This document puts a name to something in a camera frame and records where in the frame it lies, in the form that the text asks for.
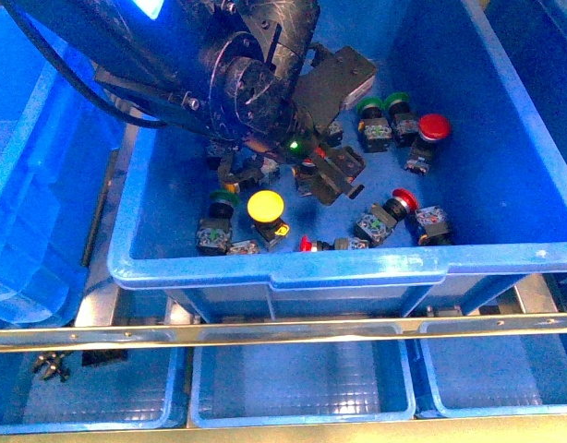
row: yellow mushroom button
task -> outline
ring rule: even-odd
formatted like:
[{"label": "yellow mushroom button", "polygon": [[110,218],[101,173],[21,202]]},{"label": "yellow mushroom button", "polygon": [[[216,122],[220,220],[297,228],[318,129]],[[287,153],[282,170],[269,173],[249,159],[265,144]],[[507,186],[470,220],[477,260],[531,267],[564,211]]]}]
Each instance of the yellow mushroom button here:
[{"label": "yellow mushroom button", "polygon": [[275,222],[284,213],[284,199],[273,191],[259,191],[248,200],[247,210],[255,222]]}]

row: empty blue bin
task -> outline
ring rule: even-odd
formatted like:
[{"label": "empty blue bin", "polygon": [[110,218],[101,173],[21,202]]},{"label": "empty blue bin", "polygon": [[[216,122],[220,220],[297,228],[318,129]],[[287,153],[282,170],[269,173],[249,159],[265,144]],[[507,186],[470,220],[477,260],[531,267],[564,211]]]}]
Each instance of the empty blue bin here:
[{"label": "empty blue bin", "polygon": [[[92,77],[88,59],[43,32],[79,75]],[[0,321],[62,326],[76,312],[82,254],[121,133],[0,7]]]},{"label": "empty blue bin", "polygon": [[[166,289],[208,321],[229,317],[406,316],[427,305],[465,313],[524,274],[567,270],[567,166],[476,0],[322,0],[315,41],[354,46],[380,69],[374,94],[406,90],[420,114],[452,121],[426,177],[403,170],[405,150],[367,154],[366,189],[329,208],[300,198],[289,167],[283,195],[288,238],[270,254],[200,257],[199,218],[218,187],[204,141],[179,129],[141,131],[118,211],[109,269],[128,289]],[[340,117],[358,149],[354,112]],[[449,214],[456,246],[416,247],[398,226],[382,246],[296,253],[300,239],[352,232],[397,187]],[[246,214],[234,240],[257,238]]]},{"label": "empty blue bin", "polygon": [[567,335],[411,341],[409,351],[419,417],[567,413]]},{"label": "empty blue bin", "polygon": [[0,354],[0,434],[153,429],[185,422],[183,349],[130,350],[123,362],[65,359],[66,383],[31,373],[36,353]]},{"label": "empty blue bin", "polygon": [[567,0],[491,0],[487,17],[567,161]]},{"label": "empty blue bin", "polygon": [[200,427],[399,421],[415,411],[402,341],[204,347],[193,371]]}]

